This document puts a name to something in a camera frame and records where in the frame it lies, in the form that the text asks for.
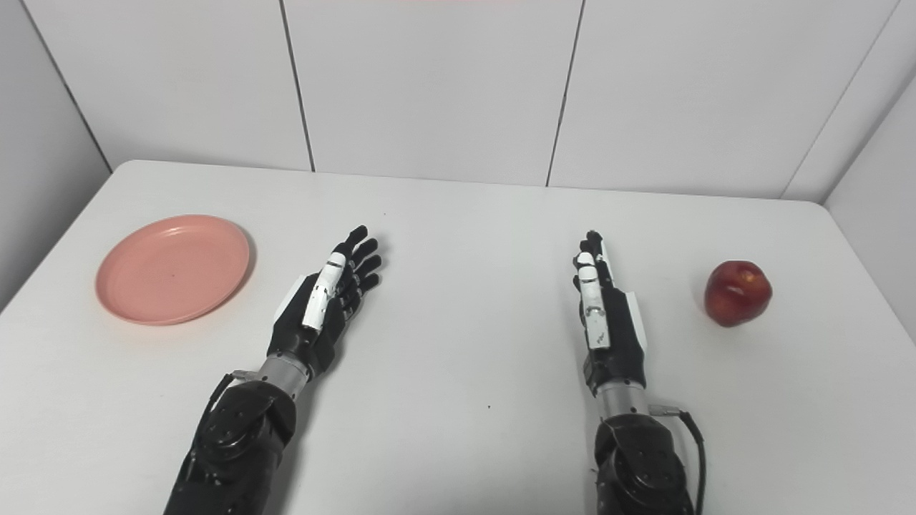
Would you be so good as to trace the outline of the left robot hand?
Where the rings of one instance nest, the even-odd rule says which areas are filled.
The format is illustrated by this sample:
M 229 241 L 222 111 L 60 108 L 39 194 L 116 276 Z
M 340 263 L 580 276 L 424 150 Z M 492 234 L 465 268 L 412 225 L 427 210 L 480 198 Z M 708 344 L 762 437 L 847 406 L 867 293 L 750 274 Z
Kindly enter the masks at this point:
M 364 296 L 379 286 L 379 241 L 360 225 L 338 244 L 318 273 L 295 287 L 273 325 L 268 356 L 288 356 L 312 377 L 333 365 L 335 345 Z

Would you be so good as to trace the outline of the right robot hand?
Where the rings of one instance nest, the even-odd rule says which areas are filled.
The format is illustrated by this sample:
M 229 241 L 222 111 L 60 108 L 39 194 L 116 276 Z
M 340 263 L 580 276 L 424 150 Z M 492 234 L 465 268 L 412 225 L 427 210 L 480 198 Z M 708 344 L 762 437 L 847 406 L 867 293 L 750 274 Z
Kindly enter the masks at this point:
M 573 258 L 573 287 L 586 342 L 583 378 L 593 394 L 609 383 L 645 388 L 644 328 L 635 294 L 619 289 L 604 237 L 586 232 Z

